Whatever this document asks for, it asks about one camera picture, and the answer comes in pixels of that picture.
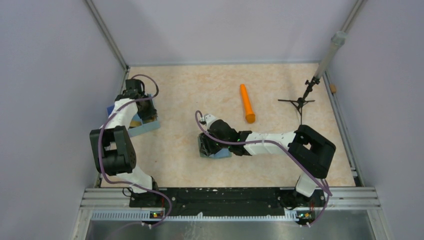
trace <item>white wall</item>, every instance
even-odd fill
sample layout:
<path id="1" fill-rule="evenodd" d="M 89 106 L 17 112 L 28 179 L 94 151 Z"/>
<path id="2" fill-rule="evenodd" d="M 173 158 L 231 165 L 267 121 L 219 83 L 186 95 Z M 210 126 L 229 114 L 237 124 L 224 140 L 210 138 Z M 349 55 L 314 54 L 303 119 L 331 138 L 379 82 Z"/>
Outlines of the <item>white wall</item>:
<path id="1" fill-rule="evenodd" d="M 0 2 L 0 239 L 70 238 L 123 75 L 82 0 Z"/>
<path id="2" fill-rule="evenodd" d="M 355 0 L 94 3 L 134 66 L 319 61 Z"/>
<path id="3" fill-rule="evenodd" d="M 395 239 L 423 239 L 424 1 L 368 1 L 332 62 L 362 177 Z"/>

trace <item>small orange object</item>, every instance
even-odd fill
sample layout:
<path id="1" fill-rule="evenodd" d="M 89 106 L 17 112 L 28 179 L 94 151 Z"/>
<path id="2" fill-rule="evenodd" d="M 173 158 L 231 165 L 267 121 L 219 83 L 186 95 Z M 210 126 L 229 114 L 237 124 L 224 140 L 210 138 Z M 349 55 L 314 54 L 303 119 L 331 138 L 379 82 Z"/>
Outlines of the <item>small orange object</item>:
<path id="1" fill-rule="evenodd" d="M 255 113 L 252 110 L 251 102 L 249 101 L 248 91 L 244 84 L 240 85 L 241 99 L 243 100 L 244 112 L 246 114 L 246 121 L 250 124 L 256 120 Z"/>
<path id="2" fill-rule="evenodd" d="M 333 83 L 330 83 L 329 87 L 330 87 L 330 93 L 335 94 L 337 92 L 336 85 L 334 85 Z"/>

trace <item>black mounting plate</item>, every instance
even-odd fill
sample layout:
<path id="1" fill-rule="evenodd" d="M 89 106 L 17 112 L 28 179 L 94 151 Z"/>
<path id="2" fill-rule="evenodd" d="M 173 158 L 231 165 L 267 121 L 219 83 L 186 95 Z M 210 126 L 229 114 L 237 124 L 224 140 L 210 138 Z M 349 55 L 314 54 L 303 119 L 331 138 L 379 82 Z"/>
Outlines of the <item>black mounting plate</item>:
<path id="1" fill-rule="evenodd" d="M 283 216 L 281 201 L 292 196 L 294 188 L 289 187 L 168 187 L 159 191 L 171 199 L 170 216 Z M 317 189 L 311 198 L 298 207 L 323 207 L 324 193 Z M 169 209 L 168 201 L 155 193 L 131 193 L 130 208 Z"/>

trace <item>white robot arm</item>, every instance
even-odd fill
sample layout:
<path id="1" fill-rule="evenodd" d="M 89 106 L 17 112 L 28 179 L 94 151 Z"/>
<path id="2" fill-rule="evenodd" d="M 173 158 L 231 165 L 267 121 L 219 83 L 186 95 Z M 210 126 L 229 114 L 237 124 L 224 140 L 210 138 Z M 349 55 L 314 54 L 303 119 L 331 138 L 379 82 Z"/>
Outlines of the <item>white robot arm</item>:
<path id="1" fill-rule="evenodd" d="M 207 143 L 206 137 L 200 136 L 203 145 L 218 146 L 220 148 L 228 148 L 230 152 L 239 156 L 253 156 L 258 154 L 281 154 L 286 153 L 277 145 L 265 140 L 279 143 L 288 150 L 314 177 L 324 179 L 327 176 L 328 169 L 333 159 L 336 147 L 329 140 L 314 131 L 307 125 L 300 125 L 296 131 L 286 133 L 257 133 L 252 131 L 237 132 L 231 128 L 226 122 L 216 118 L 211 114 L 206 114 L 200 120 L 200 123 L 206 125 L 209 134 L 215 138 L 227 142 L 251 142 L 262 141 L 257 143 L 246 143 L 243 145 L 226 145 L 218 142 Z M 207 149 L 207 151 L 216 152 L 217 149 Z M 296 192 L 310 197 L 317 185 L 306 174 L 302 173 L 297 181 Z"/>
<path id="2" fill-rule="evenodd" d="M 138 184 L 146 189 L 152 189 L 155 186 L 154 179 L 144 173 L 137 166 L 136 153 L 131 143 L 127 129 L 130 128 L 131 120 L 134 115 L 138 114 L 140 118 L 150 117 L 156 114 L 151 101 L 133 102 L 118 109 L 135 99 L 147 98 L 144 91 L 144 84 L 137 79 L 129 79 L 125 81 L 126 90 L 118 95 L 114 102 L 114 108 L 111 112 L 116 114 L 115 117 L 106 125 L 102 138 L 102 158 L 104 171 L 108 176 L 117 176 L 118 178 Z M 91 148 L 94 156 L 94 162 L 97 171 L 100 173 L 99 157 L 98 157 L 98 141 L 100 129 L 90 132 Z M 107 149 L 111 143 L 116 144 L 116 149 Z M 134 187 L 132 191 L 136 194 L 145 193 L 138 187 Z"/>

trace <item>orange cylinder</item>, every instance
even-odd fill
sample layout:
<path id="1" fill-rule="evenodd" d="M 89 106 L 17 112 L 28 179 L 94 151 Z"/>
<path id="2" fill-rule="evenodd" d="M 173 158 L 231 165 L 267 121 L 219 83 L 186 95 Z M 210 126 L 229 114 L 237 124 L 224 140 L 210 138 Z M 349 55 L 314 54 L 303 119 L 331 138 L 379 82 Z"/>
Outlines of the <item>orange cylinder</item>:
<path id="1" fill-rule="evenodd" d="M 243 100 L 244 113 L 246 115 L 246 121 L 250 124 L 254 123 L 256 120 L 255 113 L 252 110 L 251 101 L 249 101 L 248 91 L 244 84 L 240 85 L 241 99 Z"/>

